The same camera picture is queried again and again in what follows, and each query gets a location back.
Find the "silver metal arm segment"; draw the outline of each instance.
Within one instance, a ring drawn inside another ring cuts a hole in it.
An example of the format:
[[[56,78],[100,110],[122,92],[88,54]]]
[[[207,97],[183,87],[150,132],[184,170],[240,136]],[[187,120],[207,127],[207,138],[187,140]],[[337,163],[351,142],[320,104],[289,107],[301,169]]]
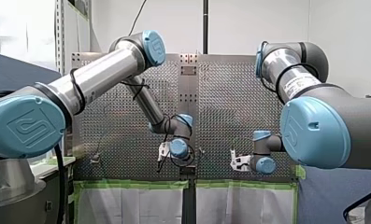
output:
[[[267,44],[258,55],[261,75],[286,103],[280,119],[286,151],[304,165],[371,169],[371,98],[355,98],[324,83],[327,59],[306,44],[312,47],[304,53],[314,58],[309,63],[299,44]]]
[[[76,70],[72,77],[36,83],[0,98],[0,157],[29,158],[51,150],[86,105],[164,59],[163,40],[156,32],[146,31],[120,39],[115,50]],[[151,118],[160,109],[153,106],[153,99],[147,101],[142,107]]]

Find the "light blue end cap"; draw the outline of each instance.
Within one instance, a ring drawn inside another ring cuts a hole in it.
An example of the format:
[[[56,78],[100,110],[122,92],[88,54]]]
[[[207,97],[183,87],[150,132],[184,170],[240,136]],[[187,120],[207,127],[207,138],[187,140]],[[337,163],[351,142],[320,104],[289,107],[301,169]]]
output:
[[[174,157],[183,159],[188,156],[188,145],[184,140],[176,138],[170,142],[170,153]]]
[[[185,119],[191,127],[193,126],[193,117],[191,115],[186,115],[186,114],[178,114],[180,117]],[[182,123],[185,123],[183,119],[177,118],[177,120],[181,121]]]
[[[142,33],[145,54],[150,64],[159,66],[165,61],[164,42],[156,31],[144,31]]]
[[[351,142],[345,122],[319,99],[299,97],[287,103],[280,130],[288,154],[301,164],[334,169],[349,157]]]
[[[264,175],[271,175],[276,170],[276,162],[270,157],[262,157],[257,161],[256,170]]]
[[[254,131],[252,134],[252,141],[258,141],[267,137],[270,137],[272,133],[270,131]]]
[[[33,95],[0,101],[0,157],[42,155],[62,139],[63,112],[52,101]]]

